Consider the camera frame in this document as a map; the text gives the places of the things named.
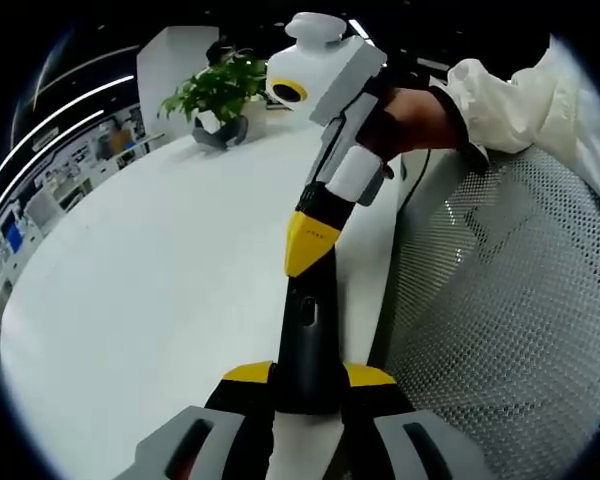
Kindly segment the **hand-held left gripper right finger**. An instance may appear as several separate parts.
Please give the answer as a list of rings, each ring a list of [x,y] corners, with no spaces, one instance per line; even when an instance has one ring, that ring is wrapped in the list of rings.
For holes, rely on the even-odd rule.
[[[354,479],[492,479],[480,447],[429,410],[413,409],[384,371],[346,363],[345,452]]]

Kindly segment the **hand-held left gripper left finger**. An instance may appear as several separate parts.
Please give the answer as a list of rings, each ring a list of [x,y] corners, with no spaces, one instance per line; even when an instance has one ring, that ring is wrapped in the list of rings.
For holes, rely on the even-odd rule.
[[[271,362],[226,373],[202,407],[189,406],[140,441],[135,479],[264,479],[274,447]]]

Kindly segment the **person's right hand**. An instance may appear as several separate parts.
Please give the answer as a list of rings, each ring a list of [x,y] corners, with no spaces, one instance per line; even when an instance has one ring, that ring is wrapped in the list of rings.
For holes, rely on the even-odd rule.
[[[441,88],[395,88],[369,115],[357,135],[359,144],[384,162],[420,149],[461,150],[469,144],[462,115]]]

